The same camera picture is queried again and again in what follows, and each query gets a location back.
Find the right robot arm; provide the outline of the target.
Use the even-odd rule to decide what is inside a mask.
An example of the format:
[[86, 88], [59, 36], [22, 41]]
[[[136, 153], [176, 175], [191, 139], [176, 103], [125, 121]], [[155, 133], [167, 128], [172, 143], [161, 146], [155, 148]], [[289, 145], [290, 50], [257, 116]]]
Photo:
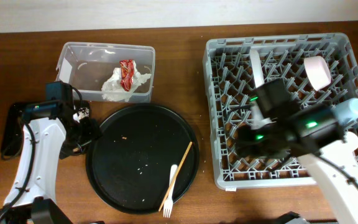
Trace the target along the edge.
[[339, 223], [358, 223], [358, 136], [347, 132], [333, 110], [316, 104], [300, 109], [281, 80], [261, 85], [250, 95], [272, 123], [242, 126], [235, 141], [242, 157], [296, 158], [321, 189]]

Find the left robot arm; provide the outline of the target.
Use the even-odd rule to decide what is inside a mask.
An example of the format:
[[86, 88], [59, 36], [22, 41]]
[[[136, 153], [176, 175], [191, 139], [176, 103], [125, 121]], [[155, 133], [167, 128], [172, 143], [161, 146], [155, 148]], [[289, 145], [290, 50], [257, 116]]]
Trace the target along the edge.
[[58, 81], [47, 84], [46, 101], [27, 105], [20, 117], [22, 144], [14, 183], [0, 209], [0, 223], [70, 223], [55, 199], [59, 159], [79, 156], [102, 135], [79, 91]]

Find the large white napkin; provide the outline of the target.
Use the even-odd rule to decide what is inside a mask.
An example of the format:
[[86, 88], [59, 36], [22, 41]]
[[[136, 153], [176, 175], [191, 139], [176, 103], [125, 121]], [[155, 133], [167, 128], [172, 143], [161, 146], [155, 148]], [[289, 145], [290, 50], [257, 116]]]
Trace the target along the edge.
[[103, 83], [101, 91], [102, 98], [108, 101], [122, 101], [128, 102], [132, 97], [132, 94], [139, 89], [140, 86], [144, 85], [149, 79], [151, 79], [150, 73], [141, 74], [136, 67], [134, 61], [134, 76], [133, 84], [130, 91], [125, 91], [121, 86], [121, 66], [113, 70], [112, 76]]

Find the wooden chopstick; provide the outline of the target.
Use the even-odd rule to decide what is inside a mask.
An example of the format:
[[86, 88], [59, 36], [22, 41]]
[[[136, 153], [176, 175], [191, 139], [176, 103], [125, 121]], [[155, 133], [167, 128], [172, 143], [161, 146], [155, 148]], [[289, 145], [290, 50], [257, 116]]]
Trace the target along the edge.
[[176, 181], [176, 178], [177, 178], [177, 176], [178, 176], [178, 173], [179, 173], [179, 171], [180, 171], [180, 169], [181, 169], [181, 167], [182, 167], [182, 165], [183, 165], [183, 163], [184, 163], [184, 161], [185, 161], [185, 159], [186, 159], [186, 157], [187, 157], [187, 155], [188, 155], [189, 150], [190, 150], [191, 147], [192, 147], [192, 144], [193, 144], [193, 142], [190, 141], [190, 142], [189, 142], [189, 145], [188, 145], [188, 147], [187, 147], [187, 149], [186, 149], [186, 151], [185, 151], [185, 153], [184, 153], [184, 155], [183, 155], [183, 157], [182, 157], [182, 159], [181, 159], [181, 161], [180, 161], [180, 163], [179, 163], [179, 165], [178, 165], [178, 168], [177, 168], [177, 170], [176, 170], [176, 172], [175, 172], [175, 174], [174, 174], [172, 180], [170, 181], [170, 185], [168, 186], [167, 192], [166, 192], [166, 194], [165, 194], [165, 196], [164, 196], [164, 198], [163, 198], [163, 200], [162, 200], [162, 203], [161, 203], [161, 205], [160, 205], [160, 207], [159, 207], [159, 209], [158, 209], [159, 212], [160, 212], [161, 209], [163, 208], [163, 206], [164, 206], [164, 204], [165, 204], [165, 201], [167, 200], [167, 197], [169, 196], [170, 190], [171, 190], [172, 187], [175, 185], [174, 181]]

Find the red snack wrapper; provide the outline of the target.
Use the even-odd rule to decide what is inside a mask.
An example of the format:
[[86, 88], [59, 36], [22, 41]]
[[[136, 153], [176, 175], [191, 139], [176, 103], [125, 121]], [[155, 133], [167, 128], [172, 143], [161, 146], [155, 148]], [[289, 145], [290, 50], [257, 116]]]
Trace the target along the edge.
[[130, 91], [133, 84], [134, 76], [134, 60], [121, 60], [119, 62], [121, 66], [121, 86], [125, 91]]

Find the white plastic cup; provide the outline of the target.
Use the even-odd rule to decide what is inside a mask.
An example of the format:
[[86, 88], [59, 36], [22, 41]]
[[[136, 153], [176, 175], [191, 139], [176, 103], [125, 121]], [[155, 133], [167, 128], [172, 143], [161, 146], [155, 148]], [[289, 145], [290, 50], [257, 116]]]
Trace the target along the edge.
[[344, 135], [344, 140], [341, 141], [339, 151], [347, 154], [353, 153], [358, 148], [358, 135], [347, 131]]

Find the light blue cup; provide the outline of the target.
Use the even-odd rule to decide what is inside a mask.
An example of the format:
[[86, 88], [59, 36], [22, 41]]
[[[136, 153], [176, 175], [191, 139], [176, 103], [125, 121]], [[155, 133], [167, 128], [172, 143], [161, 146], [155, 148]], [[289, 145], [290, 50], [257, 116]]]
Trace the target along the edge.
[[358, 98], [351, 98], [336, 105], [333, 113], [341, 126], [347, 126], [358, 119]]

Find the white plastic fork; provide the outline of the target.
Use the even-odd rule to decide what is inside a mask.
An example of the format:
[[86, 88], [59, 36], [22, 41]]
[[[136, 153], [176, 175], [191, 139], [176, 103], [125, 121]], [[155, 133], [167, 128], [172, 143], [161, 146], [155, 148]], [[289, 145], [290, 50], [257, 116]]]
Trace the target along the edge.
[[[170, 183], [171, 184], [175, 184], [174, 176], [175, 176], [175, 173], [177, 171], [177, 168], [178, 168], [178, 166], [176, 164], [171, 166], [171, 169], [170, 169]], [[166, 201], [165, 201], [165, 203], [163, 205], [163, 217], [164, 218], [170, 218], [170, 215], [172, 213], [172, 208], [173, 208], [173, 199], [172, 199], [173, 189], [174, 189], [174, 186], [172, 186], [172, 188], [169, 190], [168, 197], [167, 197], [167, 199], [166, 199]]]

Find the pink bowl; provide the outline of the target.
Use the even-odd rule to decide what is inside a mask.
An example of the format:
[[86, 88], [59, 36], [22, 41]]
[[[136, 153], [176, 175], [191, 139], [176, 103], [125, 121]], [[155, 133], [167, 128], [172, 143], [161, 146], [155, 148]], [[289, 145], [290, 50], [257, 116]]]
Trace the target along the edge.
[[321, 56], [304, 59], [306, 75], [314, 90], [318, 91], [331, 83], [331, 73], [324, 58]]

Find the rice and mushroom leftovers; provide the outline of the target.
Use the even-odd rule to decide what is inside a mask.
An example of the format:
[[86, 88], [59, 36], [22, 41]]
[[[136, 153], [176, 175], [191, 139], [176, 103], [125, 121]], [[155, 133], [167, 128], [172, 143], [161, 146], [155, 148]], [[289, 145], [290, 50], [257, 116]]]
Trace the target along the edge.
[[73, 117], [75, 120], [80, 121], [81, 119], [87, 118], [89, 115], [89, 108], [80, 108], [79, 111], [73, 115]]

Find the grey round plate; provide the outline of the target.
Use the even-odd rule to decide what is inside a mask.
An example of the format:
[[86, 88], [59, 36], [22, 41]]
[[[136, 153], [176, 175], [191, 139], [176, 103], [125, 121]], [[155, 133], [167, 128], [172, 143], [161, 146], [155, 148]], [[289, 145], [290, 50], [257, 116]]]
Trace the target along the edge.
[[[264, 75], [262, 72], [262, 66], [260, 62], [260, 56], [258, 51], [251, 49], [250, 52], [250, 62], [253, 72], [254, 84], [255, 88], [262, 86], [264, 82]], [[251, 113], [253, 117], [253, 123], [251, 125], [251, 129], [260, 129], [263, 126], [272, 123], [270, 118], [264, 118], [258, 105], [255, 101], [251, 103]]]

